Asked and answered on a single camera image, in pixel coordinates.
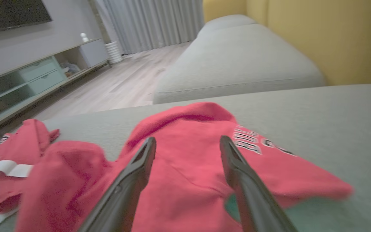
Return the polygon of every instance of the light blue cabinet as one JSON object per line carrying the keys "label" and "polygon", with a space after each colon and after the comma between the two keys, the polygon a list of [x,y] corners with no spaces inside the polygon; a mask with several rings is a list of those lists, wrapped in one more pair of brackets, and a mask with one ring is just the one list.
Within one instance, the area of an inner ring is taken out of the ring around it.
{"label": "light blue cabinet", "polygon": [[[57,88],[105,65],[108,59],[103,41],[97,39],[0,75],[0,123]],[[65,61],[78,65],[81,71],[67,78],[58,63]]]}
{"label": "light blue cabinet", "polygon": [[33,79],[56,69],[57,67],[55,65],[55,61],[50,57],[22,68],[18,70],[18,73],[24,79],[24,81],[32,81]]}
{"label": "light blue cabinet", "polygon": [[58,70],[55,70],[54,72],[50,72],[49,74],[43,75],[35,81],[30,82],[28,85],[31,88],[31,91],[37,95],[42,91],[62,82],[63,80],[63,75],[61,75]]}

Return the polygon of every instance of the tv cabinet drawer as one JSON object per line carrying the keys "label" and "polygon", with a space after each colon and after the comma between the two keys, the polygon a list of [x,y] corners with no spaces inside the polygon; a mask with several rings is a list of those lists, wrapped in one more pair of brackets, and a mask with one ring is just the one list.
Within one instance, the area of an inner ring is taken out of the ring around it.
{"label": "tv cabinet drawer", "polygon": [[61,75],[59,71],[55,71],[36,79],[35,81],[29,83],[28,86],[31,88],[31,91],[37,95],[42,91],[62,82],[63,80],[63,75]]}
{"label": "tv cabinet drawer", "polygon": [[56,69],[57,67],[55,66],[54,61],[51,58],[48,58],[18,70],[18,73],[24,81],[32,81],[35,78]]}

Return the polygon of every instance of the red hoodie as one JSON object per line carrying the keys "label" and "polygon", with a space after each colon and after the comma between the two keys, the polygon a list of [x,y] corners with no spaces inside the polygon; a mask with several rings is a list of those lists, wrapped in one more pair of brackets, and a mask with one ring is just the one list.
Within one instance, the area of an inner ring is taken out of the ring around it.
{"label": "red hoodie", "polygon": [[106,161],[94,144],[53,144],[30,173],[16,231],[76,231],[147,137],[156,138],[156,156],[132,231],[241,231],[224,209],[232,189],[221,164],[221,135],[234,140],[283,207],[352,193],[341,179],[238,125],[221,106],[201,102],[141,121],[116,162]]}
{"label": "red hoodie", "polygon": [[[59,136],[59,130],[49,132],[45,125],[28,119],[15,134],[5,134],[0,142],[0,160],[13,160],[17,164],[37,163],[50,143]],[[0,213],[18,206],[26,178],[0,175]]]}

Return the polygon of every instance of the gray sofa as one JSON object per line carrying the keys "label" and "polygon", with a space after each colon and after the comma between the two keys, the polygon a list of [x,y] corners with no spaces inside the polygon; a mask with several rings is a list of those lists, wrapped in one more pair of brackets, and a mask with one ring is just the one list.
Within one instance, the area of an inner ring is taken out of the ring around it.
{"label": "gray sofa", "polygon": [[244,15],[208,22],[157,85],[153,103],[324,86],[313,62]]}
{"label": "gray sofa", "polygon": [[[147,116],[174,106],[211,101],[239,124],[259,132],[350,183],[348,200],[315,198],[287,210],[304,232],[371,231],[371,85],[346,85],[240,94],[83,114],[44,123],[59,140],[100,145],[115,160],[129,134]],[[15,216],[0,225],[12,231]]]}

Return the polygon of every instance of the white wall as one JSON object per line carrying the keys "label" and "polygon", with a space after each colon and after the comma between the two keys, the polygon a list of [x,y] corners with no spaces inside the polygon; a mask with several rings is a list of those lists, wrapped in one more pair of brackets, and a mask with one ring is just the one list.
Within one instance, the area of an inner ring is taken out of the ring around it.
{"label": "white wall", "polygon": [[101,38],[88,0],[43,0],[52,22],[0,31],[0,73],[82,43],[80,33]]}

